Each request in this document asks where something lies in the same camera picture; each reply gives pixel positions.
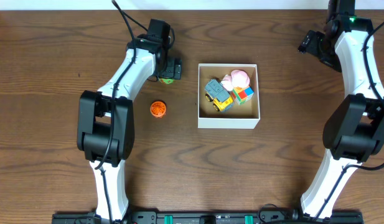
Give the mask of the green patterned egg ball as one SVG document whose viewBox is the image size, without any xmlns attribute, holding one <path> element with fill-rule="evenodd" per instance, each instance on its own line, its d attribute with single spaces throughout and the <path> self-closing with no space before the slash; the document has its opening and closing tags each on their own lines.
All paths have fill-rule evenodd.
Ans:
<svg viewBox="0 0 384 224">
<path fill-rule="evenodd" d="M 160 78 L 159 81 L 166 85 L 172 84 L 174 82 L 174 80 L 170 78 Z"/>
</svg>

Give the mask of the orange spiral disc toy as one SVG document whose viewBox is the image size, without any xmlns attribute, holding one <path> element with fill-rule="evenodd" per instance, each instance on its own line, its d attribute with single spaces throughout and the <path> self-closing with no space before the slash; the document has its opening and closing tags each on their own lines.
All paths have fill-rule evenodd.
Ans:
<svg viewBox="0 0 384 224">
<path fill-rule="evenodd" d="M 155 118 L 162 118 L 166 114 L 167 106 L 163 101 L 154 101 L 149 110 Z"/>
</svg>

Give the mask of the yellow grey toy truck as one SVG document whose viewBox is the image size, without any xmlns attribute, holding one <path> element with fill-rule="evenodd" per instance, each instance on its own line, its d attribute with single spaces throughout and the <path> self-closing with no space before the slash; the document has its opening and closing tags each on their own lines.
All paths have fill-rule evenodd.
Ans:
<svg viewBox="0 0 384 224">
<path fill-rule="evenodd" d="M 217 112 L 225 112 L 234 104 L 233 98 L 229 92 L 227 92 L 217 79 L 211 79 L 206 84 L 205 98 L 208 102 L 212 103 L 214 110 Z"/>
</svg>

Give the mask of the pink duck toy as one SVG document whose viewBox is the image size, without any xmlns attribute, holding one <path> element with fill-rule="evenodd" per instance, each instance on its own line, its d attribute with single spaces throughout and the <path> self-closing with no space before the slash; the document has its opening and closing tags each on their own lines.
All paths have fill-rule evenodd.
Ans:
<svg viewBox="0 0 384 224">
<path fill-rule="evenodd" d="M 229 75 L 225 75 L 220 83 L 227 91 L 232 91 L 234 88 L 249 87 L 250 78 L 243 70 L 233 70 Z"/>
</svg>

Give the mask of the colourful puzzle cube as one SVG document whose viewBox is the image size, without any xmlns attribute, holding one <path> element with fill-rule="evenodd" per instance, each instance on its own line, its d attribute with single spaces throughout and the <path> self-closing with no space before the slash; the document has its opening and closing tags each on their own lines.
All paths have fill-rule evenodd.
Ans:
<svg viewBox="0 0 384 224">
<path fill-rule="evenodd" d="M 252 99 L 254 95 L 254 91 L 251 89 L 250 86 L 247 86 L 246 88 L 240 88 L 240 87 L 235 87 L 231 92 L 230 92 L 233 100 L 238 104 L 242 105 Z"/>
</svg>

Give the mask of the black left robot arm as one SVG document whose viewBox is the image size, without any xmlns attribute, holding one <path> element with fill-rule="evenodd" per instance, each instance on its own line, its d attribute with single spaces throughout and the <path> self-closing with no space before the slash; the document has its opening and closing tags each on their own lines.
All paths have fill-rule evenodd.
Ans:
<svg viewBox="0 0 384 224">
<path fill-rule="evenodd" d="M 133 101 L 149 77 L 181 78 L 181 59 L 168 55 L 174 41 L 168 23 L 151 19 L 147 32 L 127 44 L 123 63 L 112 78 L 80 97 L 77 147 L 93 169 L 98 196 L 89 222 L 121 223 L 126 216 L 124 167 L 135 137 Z"/>
</svg>

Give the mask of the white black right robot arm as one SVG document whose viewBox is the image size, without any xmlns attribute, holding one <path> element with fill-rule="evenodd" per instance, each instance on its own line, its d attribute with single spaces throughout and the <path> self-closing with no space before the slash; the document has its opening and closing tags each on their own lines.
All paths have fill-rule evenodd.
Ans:
<svg viewBox="0 0 384 224">
<path fill-rule="evenodd" d="M 384 163 L 364 165 L 384 145 L 384 87 L 373 52 L 376 31 L 369 18 L 355 15 L 355 1 L 331 0 L 323 32 L 310 30 L 298 47 L 340 72 L 344 81 L 344 100 L 322 133 L 324 158 L 301 196 L 304 222 L 354 221 L 349 214 L 333 213 L 335 201 L 357 169 L 384 168 Z"/>
</svg>

